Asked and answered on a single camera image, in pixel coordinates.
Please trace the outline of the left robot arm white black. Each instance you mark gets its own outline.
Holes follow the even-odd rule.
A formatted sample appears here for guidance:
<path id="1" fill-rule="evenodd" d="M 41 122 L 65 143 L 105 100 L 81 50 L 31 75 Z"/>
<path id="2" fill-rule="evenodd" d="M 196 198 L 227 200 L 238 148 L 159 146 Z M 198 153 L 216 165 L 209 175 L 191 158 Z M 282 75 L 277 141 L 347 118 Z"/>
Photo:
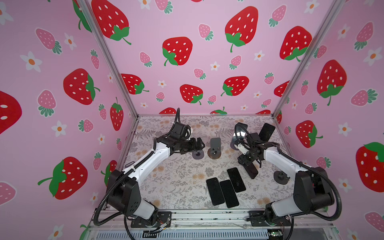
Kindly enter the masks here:
<path id="1" fill-rule="evenodd" d="M 148 175 L 173 154 L 186 154 L 205 148 L 201 138 L 175 139 L 166 135 L 154 139 L 154 147 L 140 160 L 122 171 L 115 170 L 109 181 L 107 203 L 126 217 L 154 221 L 158 208 L 144 200 L 140 186 Z"/>

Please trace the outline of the reflective phone blue edge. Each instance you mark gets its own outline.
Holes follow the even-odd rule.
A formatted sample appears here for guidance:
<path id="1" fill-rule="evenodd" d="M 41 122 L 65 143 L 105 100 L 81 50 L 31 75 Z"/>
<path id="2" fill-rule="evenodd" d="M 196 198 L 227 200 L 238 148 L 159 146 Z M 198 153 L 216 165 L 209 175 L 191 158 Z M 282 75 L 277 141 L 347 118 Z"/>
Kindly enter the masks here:
<path id="1" fill-rule="evenodd" d="M 233 142 L 235 141 L 244 141 L 245 136 L 247 135 L 248 125 L 243 123 L 236 123 L 234 128 L 234 136 L 233 136 Z"/>

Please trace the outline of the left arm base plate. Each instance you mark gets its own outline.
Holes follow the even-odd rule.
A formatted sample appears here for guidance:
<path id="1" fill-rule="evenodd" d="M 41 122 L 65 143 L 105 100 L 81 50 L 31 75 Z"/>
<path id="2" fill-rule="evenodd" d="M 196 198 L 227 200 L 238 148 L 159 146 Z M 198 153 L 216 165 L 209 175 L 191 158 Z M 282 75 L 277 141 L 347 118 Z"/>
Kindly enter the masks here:
<path id="1" fill-rule="evenodd" d="M 131 221 L 131 228 L 159 228 L 165 224 L 165 227 L 171 226 L 172 212 L 160 211 L 149 220 L 136 217 Z"/>

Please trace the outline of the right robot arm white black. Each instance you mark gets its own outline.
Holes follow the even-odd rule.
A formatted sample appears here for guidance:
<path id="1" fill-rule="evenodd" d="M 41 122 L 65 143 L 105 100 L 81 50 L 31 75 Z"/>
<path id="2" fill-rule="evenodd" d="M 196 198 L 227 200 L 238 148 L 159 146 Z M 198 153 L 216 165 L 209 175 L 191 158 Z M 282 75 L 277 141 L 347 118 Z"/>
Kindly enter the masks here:
<path id="1" fill-rule="evenodd" d="M 313 214 L 324 220 L 337 219 L 342 210 L 341 197 L 322 168 L 312 168 L 284 153 L 280 144 L 253 139 L 247 131 L 237 131 L 235 146 L 251 162 L 267 161 L 294 181 L 294 193 L 266 207 L 266 216 L 285 217 Z"/>

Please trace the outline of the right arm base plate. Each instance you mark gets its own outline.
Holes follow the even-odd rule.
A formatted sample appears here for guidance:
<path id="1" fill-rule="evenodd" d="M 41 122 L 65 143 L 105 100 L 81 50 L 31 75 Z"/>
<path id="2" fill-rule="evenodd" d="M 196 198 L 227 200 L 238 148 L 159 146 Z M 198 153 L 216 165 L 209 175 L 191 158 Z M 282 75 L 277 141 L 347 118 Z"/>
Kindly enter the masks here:
<path id="1" fill-rule="evenodd" d="M 274 213 L 265 211 L 249 211 L 247 222 L 251 222 L 253 227 L 289 227 L 291 221 L 289 217 L 278 217 Z"/>

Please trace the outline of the black phone wood stand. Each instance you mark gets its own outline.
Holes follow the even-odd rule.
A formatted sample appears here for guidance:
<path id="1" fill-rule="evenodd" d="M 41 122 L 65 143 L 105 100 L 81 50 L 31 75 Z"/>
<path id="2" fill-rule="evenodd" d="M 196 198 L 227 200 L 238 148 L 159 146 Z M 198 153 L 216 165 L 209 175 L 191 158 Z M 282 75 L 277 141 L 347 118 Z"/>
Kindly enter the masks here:
<path id="1" fill-rule="evenodd" d="M 230 180 L 221 181 L 220 187 L 221 187 L 227 208 L 233 208 L 233 207 L 239 206 L 239 201 L 238 201 L 236 192 L 233 188 L 232 182 Z"/>

